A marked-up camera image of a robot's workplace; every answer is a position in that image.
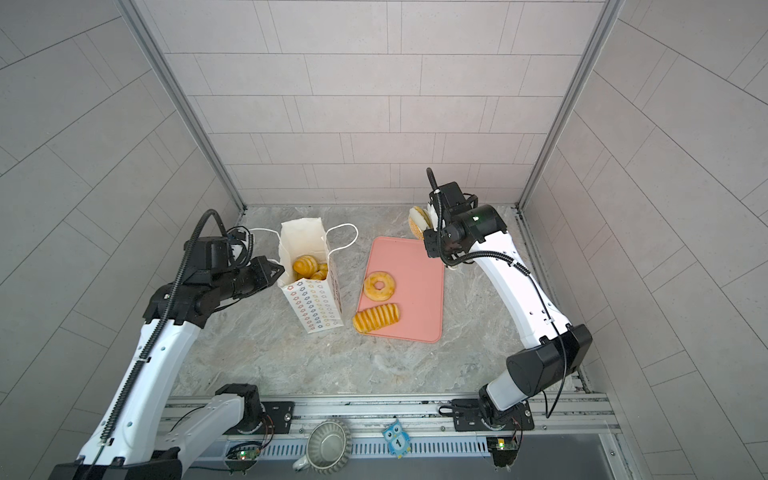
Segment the round striped bun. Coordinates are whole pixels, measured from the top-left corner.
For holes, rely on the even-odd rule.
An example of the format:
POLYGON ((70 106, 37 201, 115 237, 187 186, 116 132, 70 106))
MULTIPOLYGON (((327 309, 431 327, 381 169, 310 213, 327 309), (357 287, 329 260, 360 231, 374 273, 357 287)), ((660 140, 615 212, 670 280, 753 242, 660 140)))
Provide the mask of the round striped bun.
POLYGON ((310 278, 319 271, 319 263, 312 255, 299 256, 292 265, 298 278, 310 278))

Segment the white printed paper bag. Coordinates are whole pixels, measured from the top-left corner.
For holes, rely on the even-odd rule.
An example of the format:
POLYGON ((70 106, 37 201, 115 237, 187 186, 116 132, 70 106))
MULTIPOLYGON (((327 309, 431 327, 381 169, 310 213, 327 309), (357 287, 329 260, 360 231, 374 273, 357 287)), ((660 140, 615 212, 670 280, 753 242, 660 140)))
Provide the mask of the white printed paper bag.
POLYGON ((354 224, 342 223, 327 229, 319 218, 290 220, 273 232, 278 237, 278 263, 285 268, 277 285, 309 334, 343 325, 332 255, 352 244, 331 248, 328 236, 346 227, 353 230, 352 240, 356 241, 359 230, 354 224))

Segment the oval sesame bread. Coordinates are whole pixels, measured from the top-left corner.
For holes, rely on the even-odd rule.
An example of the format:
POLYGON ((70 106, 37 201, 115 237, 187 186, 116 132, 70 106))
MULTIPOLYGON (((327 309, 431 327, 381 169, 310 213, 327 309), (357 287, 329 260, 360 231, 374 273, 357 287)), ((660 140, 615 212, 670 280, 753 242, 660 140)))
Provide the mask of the oval sesame bread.
POLYGON ((419 206, 409 210, 408 223, 412 234, 421 241, 424 240, 424 233, 433 229, 429 215, 419 206))

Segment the dark orange oval bread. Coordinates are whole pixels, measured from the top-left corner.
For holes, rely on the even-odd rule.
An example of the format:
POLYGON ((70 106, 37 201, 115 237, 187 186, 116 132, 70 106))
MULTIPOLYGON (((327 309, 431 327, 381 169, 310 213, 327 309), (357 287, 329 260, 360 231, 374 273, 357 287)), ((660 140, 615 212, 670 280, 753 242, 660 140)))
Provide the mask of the dark orange oval bread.
POLYGON ((318 270, 310 276, 311 280, 325 280, 328 275, 328 265, 326 263, 320 264, 318 270))

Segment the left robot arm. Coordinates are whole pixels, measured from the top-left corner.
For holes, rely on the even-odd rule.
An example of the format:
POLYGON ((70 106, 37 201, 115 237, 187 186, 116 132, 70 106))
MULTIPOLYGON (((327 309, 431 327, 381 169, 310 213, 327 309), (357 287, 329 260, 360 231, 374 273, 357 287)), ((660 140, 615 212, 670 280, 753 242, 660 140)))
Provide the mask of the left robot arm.
POLYGON ((229 430, 249 434, 267 415, 258 388, 231 383, 193 409, 165 437, 162 414, 192 345, 210 317, 276 284, 285 269, 252 253, 248 230, 226 228, 206 210, 184 245, 173 282, 156 290, 143 315, 133 358, 107 412, 53 479, 180 479, 229 430))

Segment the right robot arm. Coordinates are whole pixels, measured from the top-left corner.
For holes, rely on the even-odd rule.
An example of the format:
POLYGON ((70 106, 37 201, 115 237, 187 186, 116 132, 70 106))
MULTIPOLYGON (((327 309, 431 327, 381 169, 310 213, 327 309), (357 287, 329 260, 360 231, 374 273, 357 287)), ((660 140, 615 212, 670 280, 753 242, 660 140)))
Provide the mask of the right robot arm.
POLYGON ((439 185, 426 175, 429 224, 423 232, 427 255, 448 267, 474 262, 490 279, 515 322, 523 349, 506 359, 505 371, 479 390, 479 413, 491 428, 513 420, 529 398, 565 379, 581 365, 593 338, 574 325, 543 292, 524 265, 496 209, 481 205, 455 182, 439 185))

